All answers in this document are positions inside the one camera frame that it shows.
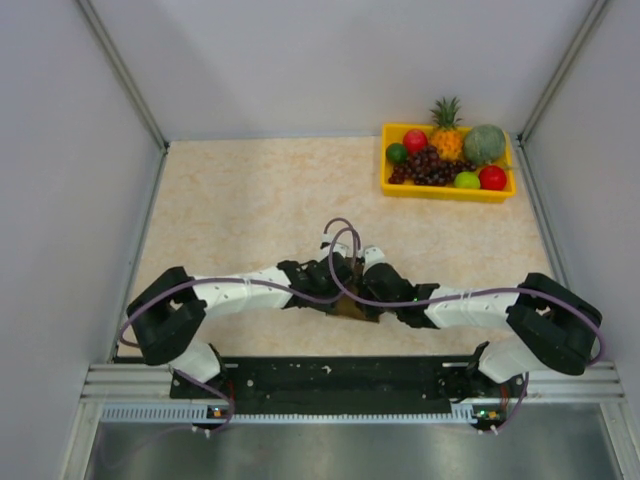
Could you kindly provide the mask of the brown cardboard box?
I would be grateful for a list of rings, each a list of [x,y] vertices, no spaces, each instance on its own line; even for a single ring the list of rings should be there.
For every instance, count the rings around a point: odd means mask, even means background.
[[[345,281],[343,285],[352,294],[358,296],[360,280],[363,274],[364,265],[362,262],[357,262],[354,267],[352,277]],[[375,323],[380,322],[380,311],[373,307],[362,306],[354,299],[343,294],[339,300],[337,300],[328,311],[329,316],[340,317],[349,320],[357,320],[361,322]]]

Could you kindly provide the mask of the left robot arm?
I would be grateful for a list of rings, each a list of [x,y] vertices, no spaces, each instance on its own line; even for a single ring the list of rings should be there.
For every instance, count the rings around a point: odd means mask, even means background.
[[[285,260],[259,271],[229,277],[196,277],[182,266],[159,276],[127,307],[127,322],[144,363],[168,365],[192,378],[205,396],[226,387],[227,374],[217,350],[196,338],[202,324],[217,317],[256,309],[309,308],[329,313],[342,291],[329,267],[347,283],[357,261],[340,251],[318,260]]]

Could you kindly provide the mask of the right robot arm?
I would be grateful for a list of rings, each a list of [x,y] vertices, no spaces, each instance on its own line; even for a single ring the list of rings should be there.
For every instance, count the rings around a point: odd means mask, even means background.
[[[466,380],[487,396],[521,374],[552,370],[580,376],[591,353],[602,314],[561,284],[530,273],[513,288],[460,290],[438,283],[412,284],[388,263],[367,267],[359,281],[358,306],[367,317],[384,311],[411,328],[476,327],[504,330],[499,341],[485,341],[474,352]]]

